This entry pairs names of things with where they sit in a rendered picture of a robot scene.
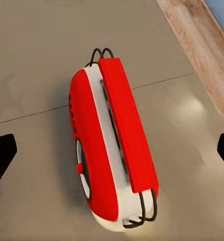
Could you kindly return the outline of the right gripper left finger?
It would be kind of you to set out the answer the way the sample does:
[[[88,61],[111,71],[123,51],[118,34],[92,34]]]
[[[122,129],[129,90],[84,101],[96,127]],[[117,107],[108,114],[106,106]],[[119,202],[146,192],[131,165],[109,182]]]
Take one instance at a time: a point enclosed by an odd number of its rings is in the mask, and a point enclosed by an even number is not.
[[[0,136],[0,179],[17,153],[17,145],[13,134]]]

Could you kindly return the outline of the radio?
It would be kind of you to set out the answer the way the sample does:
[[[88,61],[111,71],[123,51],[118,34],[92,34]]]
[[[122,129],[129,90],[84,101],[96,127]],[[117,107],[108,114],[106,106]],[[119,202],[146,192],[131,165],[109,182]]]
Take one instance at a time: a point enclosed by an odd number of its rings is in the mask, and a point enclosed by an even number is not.
[[[100,59],[94,62],[96,52]],[[105,51],[111,58],[104,59]],[[69,113],[77,172],[91,210],[135,228],[157,216],[158,180],[120,58],[94,50],[72,78]],[[152,218],[146,212],[154,206]]]

